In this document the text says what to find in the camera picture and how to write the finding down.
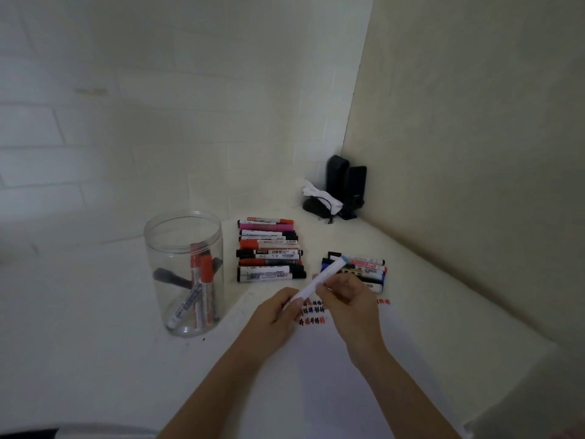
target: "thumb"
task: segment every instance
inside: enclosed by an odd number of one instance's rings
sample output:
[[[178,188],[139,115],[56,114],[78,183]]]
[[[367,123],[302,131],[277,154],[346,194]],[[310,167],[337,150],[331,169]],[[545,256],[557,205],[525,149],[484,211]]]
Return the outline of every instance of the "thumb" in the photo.
[[[317,295],[333,315],[341,311],[342,307],[345,306],[345,304],[335,297],[335,294],[323,284],[317,285]]]
[[[289,326],[290,323],[294,320],[296,316],[298,316],[299,311],[303,308],[303,299],[301,297],[296,298],[292,302],[289,303],[289,306],[284,309],[280,318],[278,319],[278,323]]]

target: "wall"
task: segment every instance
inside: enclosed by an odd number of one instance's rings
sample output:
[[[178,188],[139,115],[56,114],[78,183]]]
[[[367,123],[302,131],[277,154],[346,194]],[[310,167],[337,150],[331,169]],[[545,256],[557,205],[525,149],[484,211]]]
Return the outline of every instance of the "wall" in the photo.
[[[585,408],[584,18],[585,0],[374,0],[342,151],[369,169],[361,216],[567,347],[478,437]]]
[[[0,0],[0,261],[297,200],[372,0]]]

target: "jar rim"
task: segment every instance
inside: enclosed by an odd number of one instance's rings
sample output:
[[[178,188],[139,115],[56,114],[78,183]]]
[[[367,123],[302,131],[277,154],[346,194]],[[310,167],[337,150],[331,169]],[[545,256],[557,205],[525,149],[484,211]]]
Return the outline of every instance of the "jar rim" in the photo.
[[[197,245],[198,245],[197,250],[195,250],[195,251],[191,250],[191,246],[193,245],[193,243],[179,245],[179,244],[154,243],[152,241],[152,232],[159,225],[162,225],[163,223],[166,223],[166,222],[171,221],[171,220],[183,219],[183,218],[188,218],[188,217],[205,219],[205,220],[208,220],[208,221],[215,223],[218,226],[217,231],[213,235],[209,236],[204,241],[197,242]],[[146,241],[146,245],[149,248],[154,249],[156,251],[163,252],[163,253],[169,253],[169,254],[188,254],[188,253],[197,254],[197,253],[200,253],[206,249],[209,249],[209,247],[212,244],[216,243],[216,241],[221,237],[221,235],[222,235],[221,220],[219,220],[219,218],[214,213],[209,212],[209,211],[195,211],[193,209],[181,209],[179,211],[163,212],[161,214],[157,214],[156,216],[152,217],[152,219],[150,219],[148,222],[146,222],[146,225],[144,226],[143,234],[144,234],[144,240]]]

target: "person's left hand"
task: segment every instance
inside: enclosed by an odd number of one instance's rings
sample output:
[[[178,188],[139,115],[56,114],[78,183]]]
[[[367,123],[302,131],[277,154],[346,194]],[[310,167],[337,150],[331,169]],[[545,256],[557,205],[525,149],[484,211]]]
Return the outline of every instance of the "person's left hand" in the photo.
[[[293,332],[292,321],[301,312],[303,299],[297,298],[283,311],[282,307],[298,290],[283,288],[258,305],[254,314],[230,349],[240,360],[260,366]]]

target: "forearm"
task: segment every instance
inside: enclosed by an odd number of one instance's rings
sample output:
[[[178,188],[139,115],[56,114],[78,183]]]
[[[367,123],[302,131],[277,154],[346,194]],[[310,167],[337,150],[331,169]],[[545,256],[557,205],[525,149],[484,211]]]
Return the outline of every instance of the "forearm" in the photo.
[[[358,366],[374,393],[396,439],[460,439],[413,378],[388,351]]]
[[[241,388],[259,369],[233,347],[211,369],[158,439],[215,439]]]

